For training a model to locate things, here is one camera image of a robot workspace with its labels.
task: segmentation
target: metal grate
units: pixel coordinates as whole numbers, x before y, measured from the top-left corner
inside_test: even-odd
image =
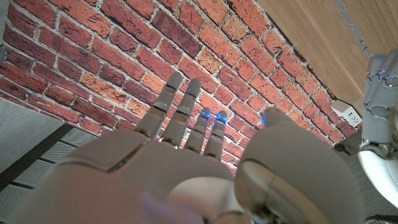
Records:
[[[71,144],[72,146],[80,147],[94,139],[96,139],[96,136],[88,134],[77,128],[73,128],[61,138],[61,141]]]
[[[75,150],[76,147],[70,146],[63,142],[57,142],[42,156],[43,159],[52,162],[58,162],[61,158]]]
[[[18,184],[28,185],[31,187],[37,187],[44,174],[52,166],[54,166],[54,164],[38,159],[30,167],[28,167],[28,169],[21,173],[14,180],[14,182]]]
[[[8,222],[14,210],[31,191],[11,184],[4,188],[0,192],[0,222]]]

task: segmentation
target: robotic hand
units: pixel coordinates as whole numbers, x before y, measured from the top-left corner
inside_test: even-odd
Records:
[[[276,108],[265,110],[264,128],[245,149],[236,177],[220,162],[225,111],[203,155],[208,108],[179,149],[197,79],[156,141],[181,80],[171,75],[134,131],[113,131],[62,159],[11,223],[363,223],[346,164]]]
[[[362,168],[375,188],[398,208],[398,49],[369,62],[364,97]]]

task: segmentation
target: wooden ceiling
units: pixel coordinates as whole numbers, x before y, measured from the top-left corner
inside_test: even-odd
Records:
[[[362,115],[368,60],[333,0],[258,1],[318,78]],[[398,47],[398,1],[343,2],[372,54]]]

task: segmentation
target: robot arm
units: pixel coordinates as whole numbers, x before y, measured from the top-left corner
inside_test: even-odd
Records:
[[[236,177],[220,162],[225,111],[204,108],[179,149],[200,82],[155,137],[181,75],[173,73],[133,131],[116,130],[73,151],[47,175],[11,223],[360,224],[364,207],[346,164],[281,110],[267,109]]]
[[[369,62],[364,97],[362,168],[375,188],[398,208],[398,49]]]

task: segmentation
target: wall outlet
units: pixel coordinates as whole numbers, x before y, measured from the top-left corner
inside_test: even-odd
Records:
[[[357,127],[357,125],[362,122],[362,118],[355,109],[341,100],[336,100],[331,105],[331,108],[341,119],[345,120],[352,127]]]

